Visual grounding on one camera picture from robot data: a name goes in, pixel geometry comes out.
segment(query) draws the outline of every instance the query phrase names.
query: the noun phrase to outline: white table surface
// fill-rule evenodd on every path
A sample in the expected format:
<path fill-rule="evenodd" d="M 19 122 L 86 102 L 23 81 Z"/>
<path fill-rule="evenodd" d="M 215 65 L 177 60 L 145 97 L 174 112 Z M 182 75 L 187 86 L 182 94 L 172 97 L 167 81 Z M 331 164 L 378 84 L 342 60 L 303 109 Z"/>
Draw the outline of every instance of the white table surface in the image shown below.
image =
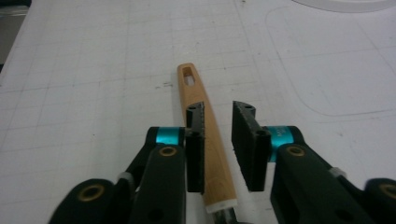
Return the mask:
<path fill-rule="evenodd" d="M 183 123 L 194 63 L 221 128 L 238 219 L 276 223 L 231 144 L 232 100 L 296 125 L 359 188 L 396 179 L 396 8 L 342 14 L 286 0 L 35 0 L 1 74 L 0 223 L 46 223 L 79 182 L 115 181 L 150 126 Z M 189 194 L 187 223 L 212 223 Z"/>

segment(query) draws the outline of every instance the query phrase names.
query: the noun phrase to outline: curved line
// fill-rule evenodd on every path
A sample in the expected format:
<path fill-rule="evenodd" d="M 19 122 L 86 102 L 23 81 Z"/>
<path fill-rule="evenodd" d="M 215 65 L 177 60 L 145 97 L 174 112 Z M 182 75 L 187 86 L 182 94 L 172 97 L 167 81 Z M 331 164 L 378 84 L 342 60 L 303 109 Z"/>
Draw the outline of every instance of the curved line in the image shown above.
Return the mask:
<path fill-rule="evenodd" d="M 337 123 L 337 122 L 353 122 L 353 121 L 360 121 L 360 120 L 369 120 L 369 119 L 383 119 L 383 118 L 390 118 L 396 117 L 396 114 L 385 114 L 380 117 L 369 117 L 369 118 L 344 118 L 344 119 L 337 119 L 337 120 L 329 120 L 329 121 L 313 121 L 314 123 Z"/>
<path fill-rule="evenodd" d="M 274 9 L 268 11 L 268 12 L 265 14 L 264 23 L 265 23 L 267 29 L 268 29 L 269 27 L 271 27 L 271 26 L 268 24 L 269 15 L 270 15 L 271 13 L 275 12 L 275 11 L 278 11 L 279 9 L 284 9 L 284 8 L 289 8 L 289 7 L 277 7 L 277 8 L 274 8 Z M 370 115 L 370 114 L 378 114 L 378 113 L 384 113 L 384 112 L 389 112 L 389 111 L 395 111 L 395 109 L 384 109 L 384 110 L 375 110 L 375 111 L 368 111 L 368 112 L 361 112 L 361 113 L 347 113 L 347 114 L 341 114 L 341 115 L 332 115 L 332 114 L 326 114 L 326 113 L 323 113 L 323 112 L 320 112 L 320 111 L 314 109 L 313 107 L 311 107 L 310 105 L 308 105 L 308 104 L 303 100 L 303 98 L 300 96 L 299 92 L 297 91 L 297 88 L 296 88 L 296 86 L 294 85 L 293 81 L 291 80 L 290 74 L 289 74 L 289 72 L 287 71 L 285 64 L 283 63 L 283 59 L 280 57 L 280 54 L 279 54 L 279 52 L 278 52 L 278 50 L 277 50 L 277 47 L 276 47 L 276 44 L 275 44 L 275 41 L 274 41 L 274 38 L 273 38 L 273 35 L 272 35 L 270 29 L 268 29 L 268 34 L 269 34 L 269 36 L 270 36 L 270 39 L 271 39 L 271 42 L 272 42 L 273 46 L 274 46 L 275 49 L 276 49 L 276 54 L 277 54 L 277 57 L 278 57 L 278 59 L 279 59 L 281 65 L 282 65 L 283 71 L 284 71 L 285 74 L 287 75 L 288 80 L 289 80 L 289 82 L 290 82 L 290 85 L 293 87 L 293 90 L 294 90 L 294 92 L 295 92 L 295 95 L 297 95 L 297 97 L 298 97 L 298 99 L 300 100 L 300 102 L 301 102 L 303 105 L 305 105 L 308 109 L 312 110 L 313 112 L 315 112 L 315 113 L 317 113 L 317 114 L 319 114 L 319 115 L 326 116 L 326 117 L 330 117 L 330 118 L 352 117 L 352 116 L 358 116 L 358 115 Z"/>
<path fill-rule="evenodd" d="M 373 11 L 384 10 L 390 7 L 395 7 L 394 1 L 392 0 L 377 0 L 377 1 L 293 0 L 293 1 L 301 5 L 304 5 L 306 7 L 312 7 L 315 9 L 332 11 L 332 12 L 344 12 L 344 13 L 373 12 Z"/>

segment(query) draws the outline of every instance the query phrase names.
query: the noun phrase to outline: gray surface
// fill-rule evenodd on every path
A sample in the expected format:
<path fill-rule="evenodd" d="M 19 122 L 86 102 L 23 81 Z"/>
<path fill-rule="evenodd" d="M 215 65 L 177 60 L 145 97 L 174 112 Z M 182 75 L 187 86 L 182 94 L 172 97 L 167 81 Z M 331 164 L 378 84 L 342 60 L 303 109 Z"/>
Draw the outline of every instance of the gray surface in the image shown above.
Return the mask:
<path fill-rule="evenodd" d="M 0 64 L 6 62 L 27 7 L 0 7 Z"/>
<path fill-rule="evenodd" d="M 396 179 L 396 7 L 35 0 L 1 75 L 0 223 L 48 223 L 76 184 L 117 180 L 150 126 L 182 125 L 181 63 L 195 64 L 217 116 L 238 220 L 277 223 L 274 165 L 266 191 L 249 193 L 233 154 L 232 100 L 256 106 L 261 125 L 298 126 L 360 188 Z M 198 194 L 186 210 L 188 224 L 213 223 Z"/>

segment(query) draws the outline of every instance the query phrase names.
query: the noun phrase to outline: white tape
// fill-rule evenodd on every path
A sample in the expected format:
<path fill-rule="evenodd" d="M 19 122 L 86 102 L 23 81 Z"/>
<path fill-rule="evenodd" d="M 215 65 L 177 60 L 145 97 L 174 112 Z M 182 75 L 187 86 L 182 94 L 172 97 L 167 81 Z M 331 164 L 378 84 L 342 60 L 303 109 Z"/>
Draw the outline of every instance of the white tape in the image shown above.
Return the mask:
<path fill-rule="evenodd" d="M 223 209 L 232 208 L 238 205 L 236 199 L 230 199 L 219 203 L 212 203 L 206 207 L 207 213 L 215 213 Z"/>
<path fill-rule="evenodd" d="M 332 174 L 332 176 L 334 176 L 335 178 L 337 178 L 338 176 L 343 176 L 345 178 L 347 178 L 347 173 L 343 170 L 341 170 L 338 167 L 332 167 L 332 169 L 329 170 L 330 174 Z"/>
<path fill-rule="evenodd" d="M 134 185 L 134 177 L 128 172 L 122 172 L 118 176 L 119 179 L 124 179 L 128 181 L 130 197 L 134 197 L 134 191 L 136 190 L 136 186 Z"/>

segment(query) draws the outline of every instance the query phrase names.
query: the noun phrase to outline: wooden handle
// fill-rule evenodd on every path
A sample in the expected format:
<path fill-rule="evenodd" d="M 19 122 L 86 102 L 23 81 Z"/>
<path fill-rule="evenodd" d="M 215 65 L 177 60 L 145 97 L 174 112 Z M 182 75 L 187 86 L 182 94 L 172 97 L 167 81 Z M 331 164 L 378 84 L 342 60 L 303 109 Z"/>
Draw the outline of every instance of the wooden handle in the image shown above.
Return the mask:
<path fill-rule="evenodd" d="M 224 153 L 215 115 L 204 85 L 194 64 L 184 63 L 177 68 L 181 109 L 186 123 L 186 108 L 204 102 L 205 105 L 205 194 L 208 213 L 236 206 L 233 180 Z"/>

